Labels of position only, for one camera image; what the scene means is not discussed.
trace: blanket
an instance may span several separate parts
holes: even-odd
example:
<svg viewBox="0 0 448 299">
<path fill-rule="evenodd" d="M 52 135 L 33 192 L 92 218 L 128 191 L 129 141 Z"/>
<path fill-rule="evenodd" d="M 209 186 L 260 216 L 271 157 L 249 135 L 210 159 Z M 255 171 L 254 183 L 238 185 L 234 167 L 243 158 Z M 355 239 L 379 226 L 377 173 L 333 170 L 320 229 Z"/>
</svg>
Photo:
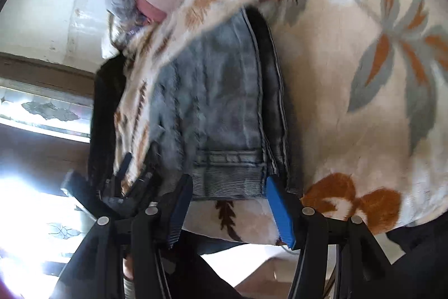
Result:
<svg viewBox="0 0 448 299">
<path fill-rule="evenodd" d="M 180 0 L 126 50 L 126 88 L 115 114 L 115 169 L 148 148 L 158 72 L 202 32 L 245 5 L 272 28 L 300 133 L 302 202 L 337 219 L 357 214 L 374 233 L 435 218 L 448 207 L 447 0 Z M 267 200 L 192 202 L 184 228 L 275 244 Z"/>
</svg>

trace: beige blanket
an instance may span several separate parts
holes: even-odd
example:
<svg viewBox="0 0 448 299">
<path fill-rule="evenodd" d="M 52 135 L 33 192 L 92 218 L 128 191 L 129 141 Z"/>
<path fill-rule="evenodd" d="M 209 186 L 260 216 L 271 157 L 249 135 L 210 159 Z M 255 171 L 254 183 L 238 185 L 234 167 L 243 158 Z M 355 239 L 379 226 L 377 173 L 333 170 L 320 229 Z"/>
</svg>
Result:
<svg viewBox="0 0 448 299">
<path fill-rule="evenodd" d="M 447 0 L 182 0 L 128 49 L 116 113 L 116 165 L 147 149 L 148 107 L 160 68 L 204 30 L 254 4 L 268 20 L 301 131 L 303 203 L 326 216 L 360 215 L 373 233 L 433 219 L 448 207 Z M 192 202 L 184 228 L 274 244 L 266 200 Z"/>
</svg>

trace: blue gripper pad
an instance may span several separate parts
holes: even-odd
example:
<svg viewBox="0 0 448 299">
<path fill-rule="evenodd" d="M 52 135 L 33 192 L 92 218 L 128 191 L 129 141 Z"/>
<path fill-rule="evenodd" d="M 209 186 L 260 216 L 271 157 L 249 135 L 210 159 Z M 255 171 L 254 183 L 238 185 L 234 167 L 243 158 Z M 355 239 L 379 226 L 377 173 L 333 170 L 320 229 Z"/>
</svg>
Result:
<svg viewBox="0 0 448 299">
<path fill-rule="evenodd" d="M 266 197 L 280 232 L 280 238 L 292 249 L 296 244 L 293 220 L 288 213 L 286 202 L 281 197 L 281 193 L 274 182 L 274 177 L 268 177 L 266 180 Z"/>
</svg>

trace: wall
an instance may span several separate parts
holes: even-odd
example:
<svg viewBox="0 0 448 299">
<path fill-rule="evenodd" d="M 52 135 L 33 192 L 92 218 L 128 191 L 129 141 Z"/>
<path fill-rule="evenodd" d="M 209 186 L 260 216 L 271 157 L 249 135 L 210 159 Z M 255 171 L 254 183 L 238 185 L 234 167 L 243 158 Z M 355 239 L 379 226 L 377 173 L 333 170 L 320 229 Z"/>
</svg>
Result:
<svg viewBox="0 0 448 299">
<path fill-rule="evenodd" d="M 106 29 L 104 0 L 7 0 L 0 51 L 94 72 Z"/>
</svg>

